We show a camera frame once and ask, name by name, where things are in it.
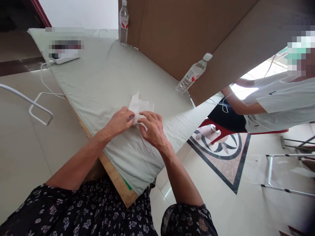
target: tissue paper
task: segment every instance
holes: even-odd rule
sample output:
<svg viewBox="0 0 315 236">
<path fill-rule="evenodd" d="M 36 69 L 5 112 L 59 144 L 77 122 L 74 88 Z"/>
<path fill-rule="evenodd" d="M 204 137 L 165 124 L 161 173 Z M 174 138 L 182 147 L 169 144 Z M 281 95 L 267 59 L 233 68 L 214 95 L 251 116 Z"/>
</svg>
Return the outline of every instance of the tissue paper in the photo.
<svg viewBox="0 0 315 236">
<path fill-rule="evenodd" d="M 145 110 L 154 112 L 154 103 L 140 100 L 139 93 L 140 91 L 138 91 L 135 95 L 132 96 L 131 102 L 129 105 L 129 110 L 135 113 L 134 122 L 133 122 L 134 125 L 137 124 L 138 119 L 144 117 L 142 115 L 139 115 L 139 112 L 145 111 Z"/>
</svg>

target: person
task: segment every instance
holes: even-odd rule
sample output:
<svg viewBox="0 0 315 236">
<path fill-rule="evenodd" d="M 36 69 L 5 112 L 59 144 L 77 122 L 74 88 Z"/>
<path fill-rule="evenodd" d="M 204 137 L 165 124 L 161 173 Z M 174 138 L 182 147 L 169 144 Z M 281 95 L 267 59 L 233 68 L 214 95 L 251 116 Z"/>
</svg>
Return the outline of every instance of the person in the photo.
<svg viewBox="0 0 315 236">
<path fill-rule="evenodd" d="M 315 49 L 300 60 L 302 76 L 282 72 L 269 77 L 235 83 L 257 91 L 240 100 L 230 86 L 222 90 L 225 96 L 208 118 L 233 132 L 264 133 L 288 129 L 314 120 L 315 117 Z"/>
<path fill-rule="evenodd" d="M 177 204 L 164 213 L 161 235 L 212 235 L 211 215 L 171 143 L 162 117 L 144 111 L 138 120 L 148 145 L 161 154 Z M 123 107 L 77 154 L 0 226 L 0 235 L 157 235 L 148 189 L 127 209 L 108 176 L 82 183 L 100 153 L 115 136 L 129 129 L 134 113 Z"/>
</svg>

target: floral dress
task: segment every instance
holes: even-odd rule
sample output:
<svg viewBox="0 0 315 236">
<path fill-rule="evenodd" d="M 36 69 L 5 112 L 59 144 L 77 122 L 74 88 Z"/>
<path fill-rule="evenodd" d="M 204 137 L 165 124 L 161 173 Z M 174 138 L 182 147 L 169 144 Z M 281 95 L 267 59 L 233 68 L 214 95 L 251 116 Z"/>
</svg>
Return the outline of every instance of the floral dress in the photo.
<svg viewBox="0 0 315 236">
<path fill-rule="evenodd" d="M 170 206 L 162 235 L 217 235 L 205 206 Z M 146 189 L 126 209 L 108 176 L 86 182 L 78 191 L 41 185 L 0 226 L 0 235 L 157 235 Z"/>
</svg>

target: wall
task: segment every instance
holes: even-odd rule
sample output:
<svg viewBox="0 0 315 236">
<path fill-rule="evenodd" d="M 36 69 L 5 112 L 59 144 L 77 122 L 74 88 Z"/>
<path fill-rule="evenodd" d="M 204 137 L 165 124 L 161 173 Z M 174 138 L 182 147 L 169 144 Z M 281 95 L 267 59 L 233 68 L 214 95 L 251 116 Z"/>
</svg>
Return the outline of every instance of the wall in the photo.
<svg viewBox="0 0 315 236">
<path fill-rule="evenodd" d="M 118 29 L 117 0 L 39 0 L 53 27 Z"/>
</svg>

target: white t-shirt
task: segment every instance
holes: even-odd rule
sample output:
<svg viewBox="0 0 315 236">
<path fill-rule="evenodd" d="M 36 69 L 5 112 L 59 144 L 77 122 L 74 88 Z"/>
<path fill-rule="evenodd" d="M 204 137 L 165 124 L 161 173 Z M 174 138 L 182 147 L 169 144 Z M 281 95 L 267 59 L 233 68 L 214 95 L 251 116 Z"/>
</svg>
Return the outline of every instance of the white t-shirt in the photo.
<svg viewBox="0 0 315 236">
<path fill-rule="evenodd" d="M 267 113 L 245 115 L 248 133 L 283 130 L 315 120 L 315 77 L 289 83 L 296 78 L 282 72 L 255 80 L 259 89 L 243 102 L 258 102 Z"/>
</svg>

